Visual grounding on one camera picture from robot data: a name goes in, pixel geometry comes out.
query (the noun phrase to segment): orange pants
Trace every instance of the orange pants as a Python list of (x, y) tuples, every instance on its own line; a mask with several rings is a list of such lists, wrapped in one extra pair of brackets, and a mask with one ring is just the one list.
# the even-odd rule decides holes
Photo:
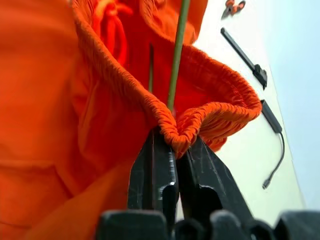
[(197, 135), (216, 151), (260, 114), (245, 79), (191, 46), (207, 0), (191, 0), (176, 117), (166, 108), (180, 5), (0, 0), (1, 239), (91, 239), (101, 212), (126, 208), (150, 129), (179, 158)]

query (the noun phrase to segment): white surface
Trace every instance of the white surface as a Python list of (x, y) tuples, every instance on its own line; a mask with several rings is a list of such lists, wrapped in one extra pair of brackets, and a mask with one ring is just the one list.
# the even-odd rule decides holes
[(306, 206), (320, 210), (320, 1), (254, 3), (298, 183)]
[[(224, 0), (208, 1), (199, 38), (194, 45), (213, 59), (241, 73), (256, 90), (260, 99), (267, 100), (283, 127), (254, 5), (247, 1), (241, 13), (221, 21), (224, 9)], [(268, 86), (265, 91), (247, 65), (221, 35), (221, 27), (225, 27), (254, 64), (259, 63), (267, 71)], [(282, 145), (280, 136), (274, 134), (262, 114), (244, 129), (229, 137), (227, 143), (217, 153), (230, 169), (254, 217), (271, 225), (276, 223), (281, 212), (304, 208), (287, 142), (285, 147), (285, 158), (266, 190), (262, 188), (262, 184), (278, 163)], [(181, 217), (182, 212), (179, 208), (178, 218)]]

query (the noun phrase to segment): white table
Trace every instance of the white table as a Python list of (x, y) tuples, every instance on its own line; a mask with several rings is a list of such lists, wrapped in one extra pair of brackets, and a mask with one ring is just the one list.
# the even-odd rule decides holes
[[(259, 98), (266, 99), (282, 125), (286, 145), (284, 160), (266, 190), (262, 188), (262, 184), (280, 159), (282, 143), (280, 136), (273, 132), (262, 114), (229, 137), (217, 155), (230, 169), (253, 216), (274, 225), (281, 212), (303, 209), (304, 202), (297, 184), (277, 93), (262, 40), (263, 29), (259, 28), (254, 2), (247, 1), (242, 12), (221, 21), (224, 9), (224, 0), (208, 1), (199, 38), (194, 45), (211, 58), (239, 72), (256, 90)], [(265, 91), (252, 71), (221, 35), (222, 27), (225, 27), (253, 64), (260, 64), (266, 70), (268, 82)], [(180, 203), (178, 205), (177, 218), (181, 219), (182, 209)]]

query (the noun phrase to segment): black plastic part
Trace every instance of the black plastic part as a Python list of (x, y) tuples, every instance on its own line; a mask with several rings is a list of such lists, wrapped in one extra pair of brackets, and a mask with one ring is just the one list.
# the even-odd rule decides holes
[(256, 79), (261, 83), (263, 90), (265, 90), (268, 79), (266, 70), (262, 69), (259, 64), (256, 64), (254, 65), (254, 70), (252, 72)]
[(235, 42), (235, 40), (230, 36), (227, 30), (223, 27), (221, 28), (221, 34), (227, 40), (227, 42), (232, 46), (232, 48), (236, 51), (236, 53), (242, 58), (242, 60), (247, 64), (247, 66), (251, 69), (253, 75), (262, 85), (263, 90), (267, 87), (268, 76), (267, 72), (260, 67), (259, 64), (254, 65), (252, 61), (248, 58), (248, 56), (242, 51), (239, 45)]
[(95, 240), (168, 240), (166, 225), (156, 211), (108, 211), (100, 217)]
[(186, 219), (197, 220), (205, 229), (209, 229), (210, 214), (216, 210), (228, 210), (244, 223), (252, 219), (229, 169), (200, 137), (177, 161), (177, 169)]
[(252, 220), (247, 222), (243, 228), (252, 239), (277, 240), (272, 228), (263, 221)]
[(229, 211), (221, 210), (210, 216), (210, 240), (251, 240), (251, 236), (243, 231), (239, 219)]
[(184, 219), (174, 226), (172, 239), (175, 240), (204, 240), (205, 230), (194, 219)]
[(279, 240), (320, 240), (320, 212), (285, 212), (274, 230)]
[(266, 120), (268, 121), (269, 125), (273, 129), (274, 133), (279, 134), (282, 132), (282, 127), (280, 123), (278, 122), (276, 116), (272, 112), (271, 108), (267, 104), (266, 100), (261, 100), (262, 104), (262, 113)]
[(178, 199), (175, 153), (165, 143), (157, 127), (149, 133), (132, 166), (127, 207), (162, 212), (171, 231), (175, 224)]

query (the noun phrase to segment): drawstring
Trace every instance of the drawstring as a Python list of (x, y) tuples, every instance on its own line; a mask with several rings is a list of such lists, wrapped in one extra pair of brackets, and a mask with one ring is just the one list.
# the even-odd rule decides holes
[[(127, 38), (118, 13), (131, 16), (133, 10), (118, 0), (98, 0), (93, 14), (92, 28), (109, 52), (123, 66), (127, 57)], [(119, 36), (120, 52), (115, 56), (116, 33)]]

